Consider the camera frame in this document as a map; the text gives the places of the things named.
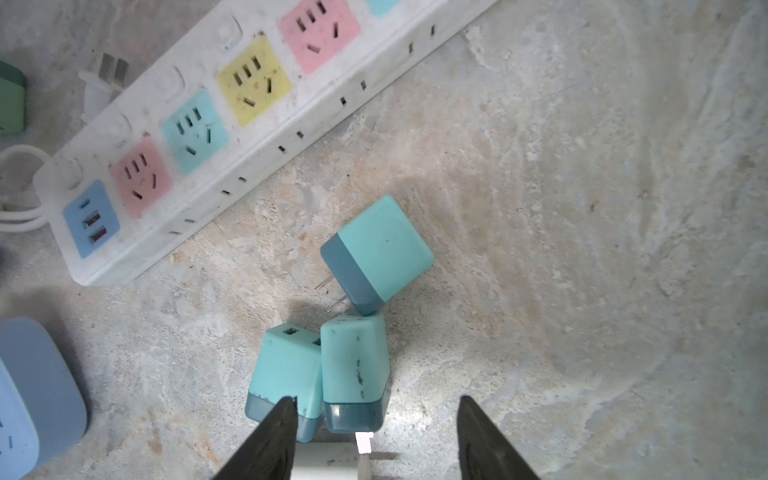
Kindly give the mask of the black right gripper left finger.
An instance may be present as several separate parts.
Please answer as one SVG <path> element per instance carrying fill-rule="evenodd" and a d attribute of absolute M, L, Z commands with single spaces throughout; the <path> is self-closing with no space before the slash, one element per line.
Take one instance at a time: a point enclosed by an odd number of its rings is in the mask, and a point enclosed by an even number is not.
<path fill-rule="evenodd" d="M 298 430 L 296 400 L 283 397 L 214 480 L 288 480 L 294 464 Z"/>

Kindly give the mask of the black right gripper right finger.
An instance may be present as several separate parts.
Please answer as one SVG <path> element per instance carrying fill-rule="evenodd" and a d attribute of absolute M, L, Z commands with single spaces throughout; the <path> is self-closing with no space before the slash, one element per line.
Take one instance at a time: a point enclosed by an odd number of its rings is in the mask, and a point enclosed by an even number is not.
<path fill-rule="evenodd" d="M 469 395 L 457 413 L 458 458 L 464 480 L 539 480 L 523 457 Z"/>

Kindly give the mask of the teal charger cube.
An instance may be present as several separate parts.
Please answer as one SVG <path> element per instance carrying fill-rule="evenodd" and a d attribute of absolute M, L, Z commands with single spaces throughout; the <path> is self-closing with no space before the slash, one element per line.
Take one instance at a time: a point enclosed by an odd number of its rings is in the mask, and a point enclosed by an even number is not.
<path fill-rule="evenodd" d="M 290 323 L 264 334 L 245 415 L 261 422 L 284 397 L 296 400 L 297 440 L 311 442 L 324 421 L 321 339 L 318 333 Z"/>
<path fill-rule="evenodd" d="M 339 315 L 322 325 L 320 340 L 328 430 L 334 434 L 378 431 L 391 395 L 383 314 Z"/>
<path fill-rule="evenodd" d="M 390 195 L 338 230 L 320 254 L 346 298 L 371 315 L 429 269 L 434 254 Z"/>

